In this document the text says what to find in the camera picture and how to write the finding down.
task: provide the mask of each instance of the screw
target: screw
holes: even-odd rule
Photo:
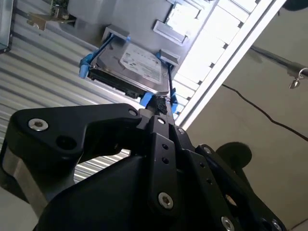
[[[232,222],[229,220],[229,218],[221,217],[221,223],[227,231],[234,231],[235,230],[234,226],[233,226]]]
[[[272,220],[271,222],[273,223],[273,225],[275,226],[275,228],[276,228],[278,231],[282,231],[282,228],[280,227],[278,221]]]
[[[184,129],[182,129],[182,128],[178,128],[178,130],[179,130],[179,132],[180,132],[182,135],[184,135],[184,134],[185,134]]]
[[[33,25],[32,25],[34,28],[36,28],[36,29],[39,29],[39,26],[38,26],[38,24],[37,23],[33,23]]]
[[[204,147],[203,149],[204,149],[204,151],[205,151],[207,154],[211,154],[211,150],[210,150],[209,148]]]
[[[167,193],[165,192],[161,192],[158,195],[158,201],[160,203],[160,205],[162,207],[164,207],[165,209],[172,209],[173,208],[173,200],[171,198],[171,196],[169,196]]]
[[[48,128],[48,123],[42,119],[31,119],[28,122],[29,128],[35,131],[45,131]]]
[[[132,109],[129,109],[128,112],[129,112],[132,116],[138,115],[137,112],[135,112],[135,111],[132,110]]]
[[[162,118],[158,118],[157,120],[158,120],[158,122],[161,123],[161,124],[165,124],[165,123],[166,123]]]

